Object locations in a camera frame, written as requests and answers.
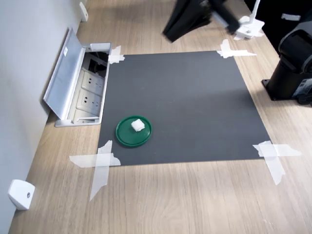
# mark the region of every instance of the green plastic lid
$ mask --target green plastic lid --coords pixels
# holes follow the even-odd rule
[[[140,119],[145,128],[139,132],[136,132],[131,123]],[[128,147],[137,147],[143,145],[151,136],[152,134],[152,125],[151,123],[142,116],[130,116],[122,121],[116,127],[116,137],[119,142]]]

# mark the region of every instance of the white sponge cube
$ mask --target white sponge cube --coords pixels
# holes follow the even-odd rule
[[[144,123],[138,118],[136,121],[133,121],[131,123],[131,126],[133,127],[133,129],[136,131],[136,132],[139,132],[141,131],[142,129],[145,128],[145,125]]]

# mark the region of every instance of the electrical socket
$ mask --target electrical socket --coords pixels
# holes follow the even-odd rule
[[[104,89],[104,79],[85,71],[81,86],[85,90],[102,96]]]
[[[77,109],[99,116],[101,110],[101,97],[87,90],[80,90]]]

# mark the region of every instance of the masking tape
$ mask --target masking tape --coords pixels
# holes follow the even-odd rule
[[[286,174],[279,157],[301,155],[300,151],[292,149],[287,144],[274,145],[271,141],[264,141],[258,145],[253,145],[253,147],[258,150],[260,157],[264,157],[275,185],[278,185],[282,176]]]
[[[101,187],[108,181],[109,166],[120,166],[118,158],[114,157],[112,151],[113,142],[109,140],[103,147],[98,148],[97,155],[69,156],[69,159],[81,168],[95,167],[90,201],[94,198]]]
[[[217,53],[220,54],[225,59],[228,57],[232,57],[232,56],[256,56],[257,55],[257,54],[250,53],[247,50],[231,50],[228,39],[224,39],[220,47],[221,47],[221,50],[218,50]]]
[[[119,63],[119,61],[124,61],[124,55],[120,55],[121,46],[117,46],[115,49],[112,49],[111,54],[108,56],[108,61],[110,64]]]

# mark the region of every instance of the wooden table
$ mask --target wooden table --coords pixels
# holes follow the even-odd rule
[[[161,32],[174,3],[88,0],[78,38],[113,42],[123,54],[218,50],[223,39],[256,53],[235,58],[253,101],[272,142],[303,156],[281,158],[286,176],[277,186],[264,160],[113,167],[89,202],[94,168],[68,156],[96,153],[100,126],[55,128],[51,115],[27,178],[36,187],[30,210],[16,212],[10,233],[312,233],[312,108],[269,100],[260,81],[278,56],[265,36],[234,41],[213,22],[170,44]],[[249,14],[240,0],[228,5],[237,17]]]

